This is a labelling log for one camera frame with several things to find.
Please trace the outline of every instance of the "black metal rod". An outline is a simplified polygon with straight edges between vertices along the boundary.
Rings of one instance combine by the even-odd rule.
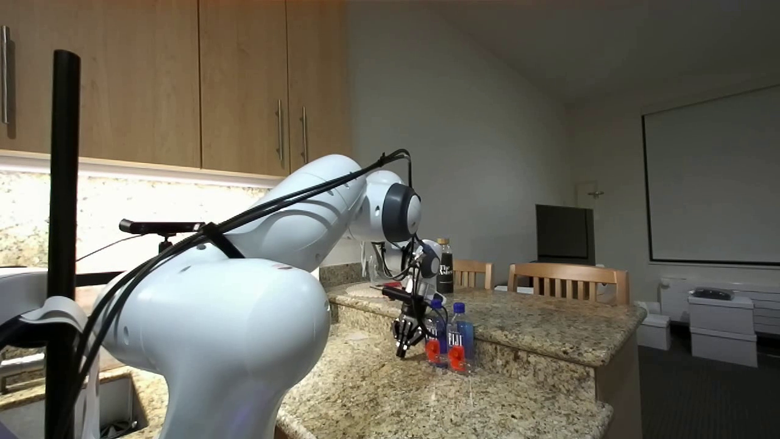
[[[51,193],[50,193],[50,298],[75,298],[75,193],[80,59],[55,52]],[[73,377],[79,332],[60,330],[47,342],[47,439],[73,439]]]

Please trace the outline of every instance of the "chair back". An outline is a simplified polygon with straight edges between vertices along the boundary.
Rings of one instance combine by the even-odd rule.
[[[493,263],[487,260],[459,260],[453,263],[457,288],[493,291]]]
[[[511,291],[532,286],[534,296],[630,306],[630,276],[617,269],[574,263],[512,263]]]

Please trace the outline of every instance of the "television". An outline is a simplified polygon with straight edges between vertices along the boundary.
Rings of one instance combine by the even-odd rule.
[[[595,263],[592,209],[537,206],[537,258],[552,263]]]

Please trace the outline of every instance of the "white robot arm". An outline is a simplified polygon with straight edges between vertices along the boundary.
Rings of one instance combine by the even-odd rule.
[[[312,160],[255,209],[114,281],[94,325],[119,362],[167,377],[162,437],[274,437],[283,396],[329,335],[329,303],[311,271],[347,231],[368,241],[417,231],[415,191],[366,170],[347,157]]]

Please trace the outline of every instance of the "wooden cabinet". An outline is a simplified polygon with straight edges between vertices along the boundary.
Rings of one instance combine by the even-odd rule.
[[[80,57],[80,157],[200,165],[194,0],[0,0],[16,42],[16,130],[0,149],[51,151],[55,52]]]
[[[68,48],[80,157],[283,176],[350,153],[345,0],[0,0],[0,24],[0,149],[51,149],[51,59]]]
[[[350,151],[342,0],[200,0],[202,165],[288,174]]]

